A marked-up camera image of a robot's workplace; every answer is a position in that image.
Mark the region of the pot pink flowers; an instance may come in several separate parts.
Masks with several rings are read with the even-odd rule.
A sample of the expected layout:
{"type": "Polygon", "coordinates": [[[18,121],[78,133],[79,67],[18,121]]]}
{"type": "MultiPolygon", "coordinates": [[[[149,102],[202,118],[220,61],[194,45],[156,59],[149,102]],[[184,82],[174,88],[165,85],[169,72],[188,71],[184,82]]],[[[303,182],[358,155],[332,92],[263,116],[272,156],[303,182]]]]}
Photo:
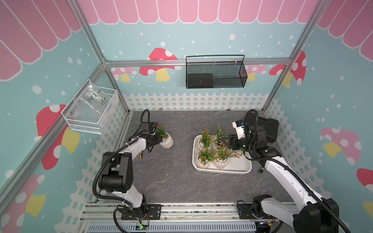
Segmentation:
{"type": "Polygon", "coordinates": [[[220,148],[227,148],[228,147],[228,136],[230,131],[225,130],[221,123],[219,123],[214,130],[214,139],[213,143],[214,145],[220,149],[220,148]]]}

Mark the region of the ribbed pot plant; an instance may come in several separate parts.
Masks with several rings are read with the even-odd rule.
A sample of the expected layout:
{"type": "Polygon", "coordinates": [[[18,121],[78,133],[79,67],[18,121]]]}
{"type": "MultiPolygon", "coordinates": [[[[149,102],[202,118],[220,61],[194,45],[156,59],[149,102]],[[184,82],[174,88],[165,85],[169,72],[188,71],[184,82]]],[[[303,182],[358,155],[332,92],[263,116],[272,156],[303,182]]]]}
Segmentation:
{"type": "Polygon", "coordinates": [[[228,165],[230,158],[239,158],[240,154],[237,151],[227,147],[218,146],[215,152],[214,166],[218,170],[223,170],[228,165]]]}

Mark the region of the white rectangular storage tray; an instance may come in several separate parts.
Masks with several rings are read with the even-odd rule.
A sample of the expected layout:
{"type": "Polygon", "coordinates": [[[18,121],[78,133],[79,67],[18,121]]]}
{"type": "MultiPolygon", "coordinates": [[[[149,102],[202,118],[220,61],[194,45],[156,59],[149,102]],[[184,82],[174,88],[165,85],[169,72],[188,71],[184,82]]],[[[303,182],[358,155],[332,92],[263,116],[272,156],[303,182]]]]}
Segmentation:
{"type": "Polygon", "coordinates": [[[209,162],[208,164],[203,166],[197,158],[199,152],[200,137],[201,135],[197,135],[194,138],[192,152],[192,164],[197,171],[244,175],[248,174],[252,170],[252,162],[247,160],[244,156],[240,156],[239,158],[229,158],[226,166],[222,169],[217,168],[214,162],[209,162]]]}

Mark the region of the ribbed pot orange flowers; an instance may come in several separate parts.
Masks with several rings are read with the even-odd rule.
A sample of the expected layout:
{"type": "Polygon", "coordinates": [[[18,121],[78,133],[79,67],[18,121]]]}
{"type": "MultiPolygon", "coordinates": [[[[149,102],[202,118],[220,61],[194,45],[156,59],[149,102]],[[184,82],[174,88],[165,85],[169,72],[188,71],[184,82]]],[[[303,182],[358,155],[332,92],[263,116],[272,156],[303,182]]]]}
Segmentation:
{"type": "Polygon", "coordinates": [[[210,131],[208,129],[205,129],[201,132],[201,137],[199,140],[199,148],[200,150],[213,150],[213,136],[210,134],[210,131]]]}

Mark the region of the twine pot orange flowers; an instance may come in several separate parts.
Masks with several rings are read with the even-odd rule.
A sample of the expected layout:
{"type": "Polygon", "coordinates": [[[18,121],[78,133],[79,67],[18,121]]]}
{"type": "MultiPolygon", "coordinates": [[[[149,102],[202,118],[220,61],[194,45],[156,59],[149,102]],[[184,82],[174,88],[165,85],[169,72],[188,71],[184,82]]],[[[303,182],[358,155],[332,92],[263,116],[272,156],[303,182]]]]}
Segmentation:
{"type": "Polygon", "coordinates": [[[199,149],[197,155],[197,168],[206,169],[216,160],[216,155],[211,148],[199,149]]]}

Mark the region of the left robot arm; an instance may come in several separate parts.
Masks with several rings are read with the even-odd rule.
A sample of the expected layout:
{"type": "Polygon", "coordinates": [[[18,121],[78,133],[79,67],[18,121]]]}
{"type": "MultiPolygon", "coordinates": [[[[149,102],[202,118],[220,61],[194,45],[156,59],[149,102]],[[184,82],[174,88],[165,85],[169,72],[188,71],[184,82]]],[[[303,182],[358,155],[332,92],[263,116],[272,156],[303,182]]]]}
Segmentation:
{"type": "Polygon", "coordinates": [[[144,110],[139,127],[128,142],[114,152],[106,152],[93,184],[93,195],[102,200],[120,201],[131,216],[142,219],[148,214],[146,198],[133,185],[133,159],[162,142],[156,123],[150,121],[149,110],[144,110]]]}

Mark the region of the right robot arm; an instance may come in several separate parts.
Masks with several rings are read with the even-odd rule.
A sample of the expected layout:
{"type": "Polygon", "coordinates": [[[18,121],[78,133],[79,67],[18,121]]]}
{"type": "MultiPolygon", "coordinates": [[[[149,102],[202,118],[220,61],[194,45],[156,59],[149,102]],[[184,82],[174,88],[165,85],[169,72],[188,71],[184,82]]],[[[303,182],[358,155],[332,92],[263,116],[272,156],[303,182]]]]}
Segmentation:
{"type": "Polygon", "coordinates": [[[271,173],[291,196],[296,207],[284,204],[271,195],[253,198],[252,213],[256,218],[272,216],[281,224],[287,224],[297,233],[348,233],[347,225],[339,218],[339,206],[314,191],[288,166],[282,154],[267,141],[267,130],[276,133],[278,121],[260,117],[251,109],[243,120],[233,122],[235,135],[228,138],[229,147],[248,153],[246,159],[256,161],[271,173]]]}

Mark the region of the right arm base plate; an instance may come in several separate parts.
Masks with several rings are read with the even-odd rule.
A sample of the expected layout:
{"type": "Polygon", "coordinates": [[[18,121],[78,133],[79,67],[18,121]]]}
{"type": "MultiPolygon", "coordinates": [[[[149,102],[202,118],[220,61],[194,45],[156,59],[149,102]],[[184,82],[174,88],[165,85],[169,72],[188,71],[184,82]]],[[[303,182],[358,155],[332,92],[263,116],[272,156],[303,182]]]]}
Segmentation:
{"type": "Polygon", "coordinates": [[[240,219],[254,219],[254,220],[262,220],[262,219],[270,219],[273,220],[274,218],[270,215],[265,215],[265,214],[259,214],[256,215],[253,213],[253,208],[251,203],[243,203],[243,202],[238,202],[236,204],[236,208],[238,211],[238,215],[240,219]]]}

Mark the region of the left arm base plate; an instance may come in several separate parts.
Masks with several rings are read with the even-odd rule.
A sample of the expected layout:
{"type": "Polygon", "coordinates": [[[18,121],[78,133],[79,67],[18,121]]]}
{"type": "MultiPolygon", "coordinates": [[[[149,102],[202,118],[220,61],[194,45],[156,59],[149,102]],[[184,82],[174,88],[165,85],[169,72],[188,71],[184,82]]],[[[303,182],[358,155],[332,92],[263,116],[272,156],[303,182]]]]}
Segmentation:
{"type": "Polygon", "coordinates": [[[147,207],[134,208],[132,210],[125,210],[120,219],[121,220],[160,220],[161,218],[161,208],[160,204],[148,204],[147,207]]]}

